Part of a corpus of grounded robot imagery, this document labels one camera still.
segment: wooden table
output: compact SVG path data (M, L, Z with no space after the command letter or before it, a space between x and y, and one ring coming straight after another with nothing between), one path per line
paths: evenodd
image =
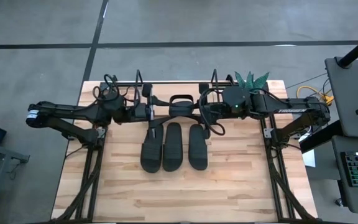
M80 105L94 100L91 90L99 83L84 83ZM268 86L278 97L287 97L283 81L268 81ZM169 100L174 94L200 97L198 84L154 84L153 93L161 100ZM210 96L209 101L213 100L215 96ZM168 108L155 107L155 112L165 115ZM282 127L292 119L290 114L278 114L277 126ZM207 140L209 164L204 171L194 170L187 159L188 132L196 122L188 118L169 122L181 124L183 164L174 172L165 172L161 167L156 174L147 173L140 166L140 147L147 123L110 125L94 222L277 221L260 121L251 118L219 120L226 128L226 135L211 133ZM75 124L91 127L86 121L75 121ZM79 147L80 144L73 141L67 153ZM84 149L65 161L52 218L62 214L78 193L85 157ZM283 150L283 157L292 192L307 211L317 217L301 152L288 147ZM285 217L288 217L282 192L280 198Z

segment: caster wheel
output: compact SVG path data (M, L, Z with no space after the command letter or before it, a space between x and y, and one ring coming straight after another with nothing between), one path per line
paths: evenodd
M341 198L336 199L336 200L335 200L335 204L336 204L337 206L339 206L339 207L343 207L342 199L341 199Z

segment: gray concrete floor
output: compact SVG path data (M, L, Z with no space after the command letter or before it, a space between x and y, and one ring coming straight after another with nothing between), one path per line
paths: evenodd
M91 43L101 5L102 0L0 0L0 44ZM99 42L279 40L358 40L358 0L110 0ZM324 73L325 58L344 55L353 47L98 49L89 79L101 80L110 73L132 80L140 69L146 80L204 80L217 68L220 78L234 71L270 72L271 80L290 86ZM30 162L18 168L15 180L6 177L0 223L49 219L67 141L51 129L29 128L24 122L27 107L40 100L75 104L89 52L0 50L4 146L31 155ZM326 79L305 84L320 89ZM294 97L299 86L288 89L288 95ZM309 94L305 90L301 96ZM331 116L337 119L334 105ZM310 182L320 218L358 223L358 214L333 204L339 196L335 181Z

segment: white paper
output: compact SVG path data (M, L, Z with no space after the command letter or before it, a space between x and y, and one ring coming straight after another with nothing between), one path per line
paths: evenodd
M299 138L299 142L307 138L309 135L310 135L309 133L302 135L301 138ZM306 153L303 153L302 157L303 157L303 163L305 163L306 166L316 167L316 160L314 159L314 149Z

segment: green plant leaf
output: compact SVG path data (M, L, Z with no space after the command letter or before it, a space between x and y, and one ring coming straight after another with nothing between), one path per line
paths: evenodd
M244 79L241 77L241 75L238 72L234 72L235 76L236 76L236 80L239 83L239 86L241 88L245 88L246 87L246 82L244 81Z
M269 77L269 72L257 78L254 82L253 88L263 88L265 86L268 77Z
M251 71L249 71L247 76L246 88L250 90L253 87L254 87L254 74L252 74Z

